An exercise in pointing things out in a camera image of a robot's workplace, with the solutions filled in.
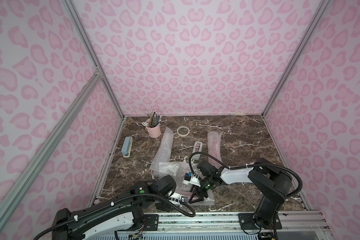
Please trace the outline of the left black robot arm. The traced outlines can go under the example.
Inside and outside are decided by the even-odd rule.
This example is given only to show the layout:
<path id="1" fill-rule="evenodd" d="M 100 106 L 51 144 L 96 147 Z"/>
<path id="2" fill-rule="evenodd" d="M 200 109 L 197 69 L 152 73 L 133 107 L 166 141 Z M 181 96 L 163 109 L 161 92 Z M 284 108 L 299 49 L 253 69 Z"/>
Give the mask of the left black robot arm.
<path id="1" fill-rule="evenodd" d="M 39 240 L 51 233 L 53 240 L 90 240 L 108 232 L 140 231 L 147 221 L 143 209 L 151 205 L 195 217 L 196 211 L 186 201 L 173 199 L 176 186 L 174 178 L 167 175 L 137 182 L 123 194 L 83 210 L 64 208 L 56 213 L 52 227 L 34 238 Z"/>

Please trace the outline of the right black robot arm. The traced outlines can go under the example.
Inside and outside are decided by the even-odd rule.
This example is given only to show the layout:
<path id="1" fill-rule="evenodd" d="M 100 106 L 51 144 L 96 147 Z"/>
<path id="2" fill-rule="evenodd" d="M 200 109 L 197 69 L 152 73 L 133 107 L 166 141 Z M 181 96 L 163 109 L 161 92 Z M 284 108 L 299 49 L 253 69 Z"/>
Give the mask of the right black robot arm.
<path id="1" fill-rule="evenodd" d="M 248 225 L 257 227 L 260 231 L 270 228 L 272 238 L 278 239 L 276 225 L 278 213 L 286 199 L 302 190 L 301 177 L 294 171 L 272 164 L 264 158 L 259 158 L 249 165 L 229 167 L 209 154 L 206 156 L 220 164 L 220 168 L 208 161 L 202 161 L 197 166 L 201 176 L 190 168 L 190 173 L 184 176 L 184 184 L 192 185 L 189 204 L 204 201 L 209 196 L 208 191 L 216 187 L 236 183 L 254 184 L 263 197 L 252 219 L 241 224 L 242 230 L 245 230 Z"/>

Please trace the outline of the bubble wrap sheet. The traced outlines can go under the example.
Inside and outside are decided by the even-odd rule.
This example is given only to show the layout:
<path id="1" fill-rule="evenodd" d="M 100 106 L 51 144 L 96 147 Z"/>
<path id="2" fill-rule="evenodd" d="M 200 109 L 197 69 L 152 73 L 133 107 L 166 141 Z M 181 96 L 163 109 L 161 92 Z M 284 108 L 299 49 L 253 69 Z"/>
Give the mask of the bubble wrap sheet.
<path id="1" fill-rule="evenodd" d="M 167 162 L 159 163 L 157 170 L 153 170 L 153 176 L 155 178 L 162 178 L 167 175 L 170 175 L 175 180 L 177 187 L 176 193 L 186 196 L 188 199 L 191 197 L 191 187 L 192 185 L 184 184 L 184 175 L 191 172 L 188 164 L 184 162 Z M 208 194 L 208 198 L 204 199 L 202 202 L 197 202 L 191 204 L 191 206 L 214 206 L 215 197 L 213 193 Z"/>
<path id="2" fill-rule="evenodd" d="M 219 134 L 218 132 L 208 132 L 208 154 L 222 163 L 221 138 L 222 134 Z"/>
<path id="3" fill-rule="evenodd" d="M 174 132 L 166 127 L 163 138 L 161 140 L 160 147 L 152 161 L 150 169 L 154 172 L 159 171 L 159 165 L 161 163 L 168 163 L 171 158 L 172 146 L 174 140 Z"/>

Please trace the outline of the white tape dispenser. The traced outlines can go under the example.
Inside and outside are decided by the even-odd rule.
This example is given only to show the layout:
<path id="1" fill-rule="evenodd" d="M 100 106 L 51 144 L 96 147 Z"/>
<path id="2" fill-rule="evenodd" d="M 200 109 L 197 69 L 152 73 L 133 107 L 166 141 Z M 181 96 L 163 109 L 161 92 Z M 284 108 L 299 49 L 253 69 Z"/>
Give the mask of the white tape dispenser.
<path id="1" fill-rule="evenodd" d="M 193 153 L 195 152 L 201 152 L 203 149 L 203 143 L 199 141 L 195 141 L 194 147 L 193 147 Z"/>

